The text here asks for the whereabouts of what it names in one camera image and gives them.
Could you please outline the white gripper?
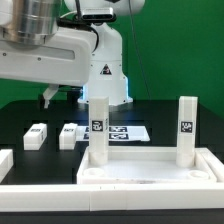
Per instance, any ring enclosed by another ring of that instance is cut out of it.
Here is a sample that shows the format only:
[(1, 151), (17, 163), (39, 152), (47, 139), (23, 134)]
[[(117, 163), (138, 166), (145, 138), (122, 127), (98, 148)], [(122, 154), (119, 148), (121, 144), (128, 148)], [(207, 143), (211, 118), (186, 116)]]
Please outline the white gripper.
[(60, 28), (39, 46), (0, 37), (0, 78), (50, 84), (43, 93), (47, 109), (58, 85), (83, 86), (88, 81), (93, 51), (94, 33), (88, 31)]

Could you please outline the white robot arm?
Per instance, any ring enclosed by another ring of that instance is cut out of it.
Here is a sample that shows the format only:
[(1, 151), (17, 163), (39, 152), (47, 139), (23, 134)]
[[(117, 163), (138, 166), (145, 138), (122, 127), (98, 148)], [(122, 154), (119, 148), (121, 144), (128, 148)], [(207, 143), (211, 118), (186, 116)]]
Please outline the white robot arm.
[(145, 0), (0, 0), (0, 78), (47, 83), (48, 102), (61, 86), (129, 103), (122, 37), (109, 26)]

